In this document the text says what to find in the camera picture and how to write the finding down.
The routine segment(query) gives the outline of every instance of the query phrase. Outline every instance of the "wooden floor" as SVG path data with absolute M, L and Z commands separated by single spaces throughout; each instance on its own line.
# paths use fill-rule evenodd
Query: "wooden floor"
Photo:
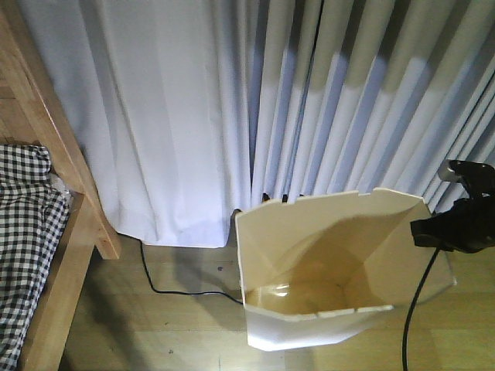
M 60 370 L 401 370 L 404 313 L 338 345 L 262 352 L 247 345 L 240 305 L 218 296 L 154 294 L 138 243 L 120 260 L 93 256 Z M 220 288 L 240 297 L 235 247 L 146 247 L 162 289 Z M 455 254 L 459 284 L 417 308 L 411 371 L 495 370 L 495 248 Z

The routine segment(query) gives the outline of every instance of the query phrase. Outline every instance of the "white trash bin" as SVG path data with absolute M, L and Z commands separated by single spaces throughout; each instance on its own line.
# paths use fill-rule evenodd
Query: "white trash bin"
M 411 302 L 433 249 L 409 222 L 417 196 L 375 189 L 270 200 L 236 215 L 249 345 L 266 350 L 342 342 Z M 455 284 L 441 252 L 420 302 Z

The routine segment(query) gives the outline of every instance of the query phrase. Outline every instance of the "checkered bedding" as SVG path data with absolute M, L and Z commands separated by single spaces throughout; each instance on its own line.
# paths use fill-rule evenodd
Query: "checkered bedding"
M 67 222 L 67 198 L 50 185 L 50 155 L 0 145 L 0 369 L 14 370 Z

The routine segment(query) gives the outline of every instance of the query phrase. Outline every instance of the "power cord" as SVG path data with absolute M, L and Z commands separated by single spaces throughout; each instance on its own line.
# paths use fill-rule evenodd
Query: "power cord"
M 430 270 L 432 269 L 433 263 L 435 263 L 436 257 L 439 255 L 441 248 L 437 247 L 435 252 L 426 267 L 425 273 L 423 277 L 419 281 L 418 288 L 416 289 L 415 296 L 412 299 L 411 305 L 409 306 L 408 315 L 405 319 L 404 324 L 404 334 L 402 335 L 402 370 L 409 371 L 408 368 L 408 333 L 409 333 L 409 325 L 411 324 L 412 313 L 415 310 L 416 303 L 418 302 L 419 295 L 421 294 L 421 290 L 423 289 L 423 285 L 425 284 L 426 278 L 428 277 Z
M 243 302 L 237 300 L 233 296 L 223 291 L 200 291 L 200 292 L 185 292 L 185 291 L 170 291 L 170 290 L 158 290 L 153 284 L 152 278 L 149 274 L 148 265 L 146 264 L 145 249 L 143 247 L 143 242 L 139 241 L 139 248 L 141 250 L 142 265 L 145 268 L 146 277 L 148 278 L 149 286 L 156 294 L 175 294 L 175 295 L 185 295 L 185 296 L 199 296 L 199 295 L 223 295 L 225 298 L 229 298 L 234 303 L 242 305 Z

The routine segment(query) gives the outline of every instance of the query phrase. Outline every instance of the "wooden bed frame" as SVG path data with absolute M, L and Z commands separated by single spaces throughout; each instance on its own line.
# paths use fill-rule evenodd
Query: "wooden bed frame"
M 104 259 L 117 259 L 121 247 L 14 0 L 0 0 L 0 141 L 45 145 L 55 173 L 77 193 L 19 359 L 19 369 L 54 371 L 94 246 Z

